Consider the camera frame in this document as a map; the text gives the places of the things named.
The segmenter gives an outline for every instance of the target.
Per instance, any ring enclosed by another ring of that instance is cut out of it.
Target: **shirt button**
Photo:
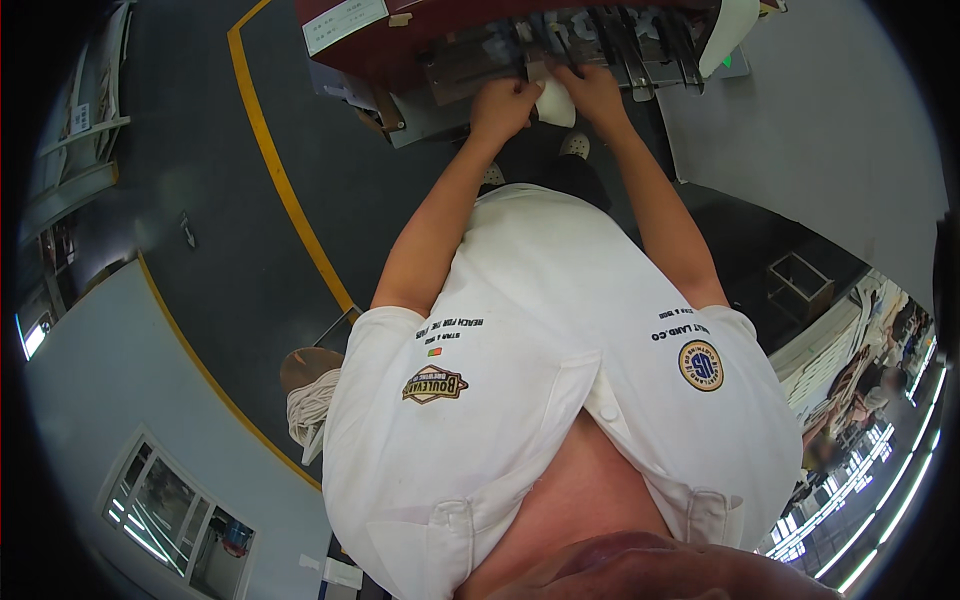
[[[620,416],[620,411],[616,410],[613,406],[604,406],[600,409],[600,417],[603,420],[610,421],[616,420]]]

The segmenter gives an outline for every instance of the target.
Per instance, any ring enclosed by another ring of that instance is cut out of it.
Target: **black pants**
[[[530,178],[526,183],[576,196],[606,213],[610,212],[612,206],[600,176],[593,167],[577,155],[557,156],[543,172]],[[479,195],[483,196],[497,187],[499,185],[484,183],[480,186]]]

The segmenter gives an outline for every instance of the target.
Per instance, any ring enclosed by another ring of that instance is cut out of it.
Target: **yellow floor line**
[[[170,324],[170,328],[173,329],[174,335],[176,335],[177,339],[180,340],[180,345],[183,346],[183,349],[186,351],[187,356],[189,356],[190,360],[193,361],[193,364],[197,366],[197,370],[200,372],[201,375],[204,376],[204,379],[206,379],[206,382],[210,385],[210,387],[213,389],[216,395],[220,397],[224,405],[227,406],[227,409],[230,410],[230,412],[237,418],[237,420],[239,420],[244,427],[246,427],[251,433],[253,433],[254,436],[260,442],[262,442],[265,446],[267,446],[267,448],[271,452],[273,452],[276,455],[276,457],[283,462],[283,464],[293,469],[297,475],[299,475],[304,480],[306,480],[308,484],[316,488],[318,492],[322,492],[323,490],[321,489],[320,483],[316,479],[308,475],[305,470],[300,468],[300,465],[290,460],[290,458],[287,457],[286,454],[281,452],[280,449],[276,447],[274,443],[267,438],[267,436],[263,435],[263,432],[261,432],[259,429],[256,428],[256,425],[254,425],[249,419],[247,419],[247,416],[243,414],[243,411],[240,410],[240,408],[236,404],[233,403],[233,400],[230,399],[230,396],[227,396],[227,392],[224,392],[224,389],[220,387],[220,384],[217,383],[217,380],[213,378],[213,375],[210,374],[210,371],[206,369],[206,366],[200,360],[200,357],[197,356],[197,352],[195,352],[193,347],[190,346],[190,343],[186,341],[186,338],[183,336],[183,332],[180,331],[180,326],[177,325],[176,321],[174,321],[174,316],[170,314],[170,309],[167,308],[167,303],[163,301],[163,297],[160,295],[160,291],[156,288],[154,277],[150,275],[150,269],[147,268],[147,261],[144,260],[143,253],[141,251],[137,251],[136,256],[139,259],[140,268],[143,269],[143,275],[144,277],[147,278],[147,285],[150,286],[150,291],[154,293],[154,298],[156,299],[156,303],[159,304],[160,311],[163,312],[163,316],[167,318],[167,323]]]
[[[240,88],[240,97],[243,99],[243,106],[247,110],[247,118],[250,119],[256,144],[260,147],[260,154],[263,155],[263,161],[267,164],[267,170],[274,181],[274,187],[280,201],[283,202],[283,207],[286,208],[290,221],[293,222],[294,229],[297,230],[297,235],[300,236],[307,253],[313,259],[313,264],[317,266],[317,270],[324,278],[326,287],[330,289],[330,293],[333,294],[333,298],[340,305],[340,309],[347,312],[353,306],[353,300],[350,298],[347,288],[344,287],[343,282],[337,276],[337,272],[333,270],[333,265],[330,264],[317,235],[307,222],[306,215],[303,214],[303,208],[297,201],[294,188],[290,185],[290,180],[287,179],[283,163],[280,162],[280,156],[276,152],[274,139],[270,136],[270,130],[267,129],[267,121],[263,118],[260,102],[256,98],[250,68],[247,66],[247,56],[244,54],[243,42],[240,39],[240,28],[270,2],[271,0],[260,0],[227,32],[230,57],[233,59],[233,73],[236,75],[237,87]],[[348,318],[353,323],[357,319],[357,314],[350,312]]]

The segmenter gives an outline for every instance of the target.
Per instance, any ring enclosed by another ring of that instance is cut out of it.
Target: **paper label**
[[[90,129],[90,103],[73,107],[70,115],[70,135]]]
[[[367,27],[387,16],[384,0],[347,0],[303,26],[303,37],[310,56],[333,42]]]

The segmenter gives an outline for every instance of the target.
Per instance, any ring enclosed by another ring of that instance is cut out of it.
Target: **logo patch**
[[[701,392],[712,392],[723,385],[723,365],[713,346],[703,340],[687,342],[680,348],[680,372]]]
[[[409,398],[417,404],[426,404],[439,397],[456,399],[468,387],[464,377],[458,372],[427,365],[403,386],[403,399]]]

